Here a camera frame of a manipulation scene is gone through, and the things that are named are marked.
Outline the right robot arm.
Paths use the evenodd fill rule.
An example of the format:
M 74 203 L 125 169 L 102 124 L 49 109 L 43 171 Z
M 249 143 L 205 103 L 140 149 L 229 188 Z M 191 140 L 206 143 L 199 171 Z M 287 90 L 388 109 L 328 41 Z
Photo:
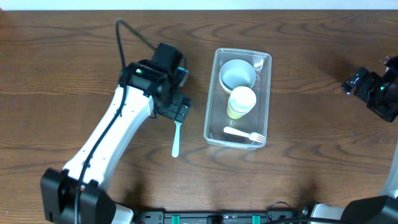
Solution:
M 397 118 L 396 65 L 388 65 L 383 76 L 361 67 L 342 89 L 364 101 L 384 121 L 391 123 Z M 321 219 L 331 223 L 397 223 L 397 154 L 380 196 L 352 201 L 345 208 L 315 202 L 305 206 L 300 217 L 304 223 L 320 223 Z

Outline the white plastic cup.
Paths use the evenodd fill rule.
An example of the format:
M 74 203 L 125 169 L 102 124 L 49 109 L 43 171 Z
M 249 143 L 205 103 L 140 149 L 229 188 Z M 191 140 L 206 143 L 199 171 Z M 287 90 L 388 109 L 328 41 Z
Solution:
M 256 94 L 251 88 L 239 86 L 231 92 L 228 105 L 236 113 L 248 113 L 254 108 L 256 102 Z

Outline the light blue plastic spoon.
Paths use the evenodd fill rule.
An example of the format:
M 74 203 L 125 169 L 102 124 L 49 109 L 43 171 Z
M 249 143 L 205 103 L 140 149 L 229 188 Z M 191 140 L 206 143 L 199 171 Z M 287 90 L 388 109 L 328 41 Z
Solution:
M 175 121 L 175 136 L 174 136 L 174 143 L 172 146 L 172 157 L 178 157 L 180 152 L 180 130 L 181 130 L 181 122 Z

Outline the grey-blue plastic bowl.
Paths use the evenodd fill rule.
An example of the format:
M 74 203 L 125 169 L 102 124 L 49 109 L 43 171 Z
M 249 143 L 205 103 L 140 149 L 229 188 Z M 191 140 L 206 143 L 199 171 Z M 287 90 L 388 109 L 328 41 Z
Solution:
M 249 62 L 234 59 L 221 67 L 219 78 L 220 83 L 228 91 L 232 91 L 239 86 L 252 88 L 256 82 L 256 72 Z

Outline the yellow plastic bowl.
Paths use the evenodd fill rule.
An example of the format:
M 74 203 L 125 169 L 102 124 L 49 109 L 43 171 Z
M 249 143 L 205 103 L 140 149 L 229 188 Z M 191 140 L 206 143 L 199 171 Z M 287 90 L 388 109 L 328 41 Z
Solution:
M 229 88 L 227 88 L 224 84 L 223 84 L 223 82 L 220 82 L 220 85 L 221 85 L 221 87 L 222 87 L 222 89 L 227 93 L 227 94 L 231 94 L 231 90 L 229 89 Z

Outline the white plastic fork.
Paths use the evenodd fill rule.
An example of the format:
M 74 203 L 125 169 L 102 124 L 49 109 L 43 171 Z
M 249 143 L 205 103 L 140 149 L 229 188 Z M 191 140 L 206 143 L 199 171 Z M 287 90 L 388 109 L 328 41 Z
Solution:
M 259 134 L 259 133 L 245 133 L 243 131 L 240 131 L 238 129 L 226 126 L 223 129 L 224 133 L 226 134 L 232 134 L 235 136 L 241 136 L 241 137 L 245 137 L 250 139 L 251 141 L 255 141 L 255 142 L 260 142 L 260 143 L 265 143 L 266 142 L 266 137 Z

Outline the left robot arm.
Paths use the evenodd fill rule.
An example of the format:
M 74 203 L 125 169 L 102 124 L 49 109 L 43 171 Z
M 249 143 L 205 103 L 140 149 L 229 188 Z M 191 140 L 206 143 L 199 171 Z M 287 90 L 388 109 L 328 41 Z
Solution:
M 133 209 L 106 193 L 114 170 L 151 115 L 183 123 L 191 99 L 180 92 L 189 71 L 178 62 L 141 60 L 121 70 L 113 99 L 83 147 L 62 171 L 40 180 L 45 219 L 52 223 L 132 223 Z

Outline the yellow plastic cup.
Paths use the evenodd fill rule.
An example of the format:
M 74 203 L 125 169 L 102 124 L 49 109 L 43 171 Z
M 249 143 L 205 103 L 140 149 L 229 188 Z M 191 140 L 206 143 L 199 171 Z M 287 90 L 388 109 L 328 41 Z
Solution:
M 231 118 L 231 119 L 240 119 L 242 118 L 244 115 L 246 115 L 248 112 L 238 112 L 236 110 L 234 110 L 234 108 L 231 107 L 231 105 L 227 106 L 227 115 Z

